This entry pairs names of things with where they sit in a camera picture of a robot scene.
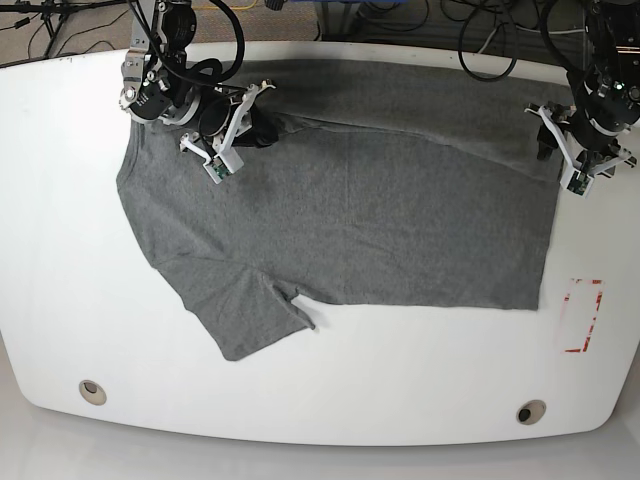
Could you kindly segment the grey T-shirt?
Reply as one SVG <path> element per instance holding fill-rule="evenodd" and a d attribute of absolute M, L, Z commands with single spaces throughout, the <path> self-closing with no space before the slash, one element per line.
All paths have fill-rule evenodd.
<path fill-rule="evenodd" d="M 238 361 L 312 326 L 293 301 L 536 310 L 561 160 L 530 103 L 567 87 L 380 62 L 247 63 L 278 141 L 220 184 L 133 124 L 117 191 L 149 264 Z"/>

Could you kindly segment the red tape rectangle marking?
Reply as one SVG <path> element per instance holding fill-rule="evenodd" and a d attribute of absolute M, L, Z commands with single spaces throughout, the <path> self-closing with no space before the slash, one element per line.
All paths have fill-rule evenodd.
<path fill-rule="evenodd" d="M 563 298 L 555 342 L 561 353 L 587 351 L 600 310 L 605 282 L 571 279 Z"/>

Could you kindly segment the black tripod stand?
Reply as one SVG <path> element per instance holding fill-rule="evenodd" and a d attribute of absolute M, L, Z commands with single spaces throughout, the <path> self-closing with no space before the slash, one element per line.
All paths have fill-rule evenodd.
<path fill-rule="evenodd" d="M 2 1 L 2 14 L 16 14 L 20 18 L 13 24 L 1 28 L 1 31 L 19 30 L 37 20 L 39 26 L 27 42 L 27 60 L 45 60 L 52 56 L 52 50 L 65 24 L 75 14 L 124 5 L 125 1 Z M 48 36 L 43 53 L 32 53 L 33 42 L 37 34 L 45 30 Z"/>

